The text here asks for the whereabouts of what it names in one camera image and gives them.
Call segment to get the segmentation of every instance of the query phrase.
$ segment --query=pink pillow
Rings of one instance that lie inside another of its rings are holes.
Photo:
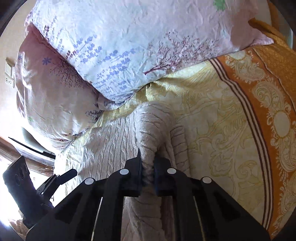
[[[99,118],[99,93],[30,24],[15,65],[17,107],[24,127],[46,149],[60,152]]]
[[[248,24],[256,12],[256,0],[39,0],[28,20],[84,80],[123,103],[168,73],[273,43]]]

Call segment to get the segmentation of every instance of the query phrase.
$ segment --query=paisley pattern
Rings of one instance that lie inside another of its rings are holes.
[[[296,70],[296,54],[272,31],[264,33],[274,45],[249,47],[149,83],[120,108],[103,112],[93,127],[127,116],[143,102],[169,103],[185,130],[191,176],[213,178],[274,237],[296,206],[296,90],[289,88],[296,81],[289,73]],[[61,167],[79,163],[90,131],[57,157]]]

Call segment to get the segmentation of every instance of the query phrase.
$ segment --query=pillowcase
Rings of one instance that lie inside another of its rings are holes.
[[[17,108],[25,128],[58,153],[98,119],[99,93],[30,24],[15,65]]]
[[[168,73],[273,43],[248,24],[256,10],[256,0],[39,0],[28,20],[118,104]]]

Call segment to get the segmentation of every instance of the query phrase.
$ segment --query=electrical outlet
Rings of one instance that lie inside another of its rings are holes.
[[[15,87],[15,80],[13,78],[10,78],[7,74],[5,74],[6,77],[6,83],[9,84],[12,88]]]

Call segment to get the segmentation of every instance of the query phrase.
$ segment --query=white dot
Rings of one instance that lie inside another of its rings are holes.
[[[204,183],[209,184],[209,183],[212,182],[212,179],[211,179],[210,177],[203,177],[203,178],[202,178],[202,181],[203,181]]]
[[[177,171],[176,171],[175,168],[169,168],[169,169],[167,170],[167,172],[168,172],[168,174],[175,174]]]
[[[93,180],[92,178],[87,178],[87,179],[85,179],[84,183],[85,183],[86,185],[91,185],[91,184],[94,183],[94,180]]]
[[[126,175],[129,173],[129,171],[127,169],[121,169],[119,172],[121,175]]]

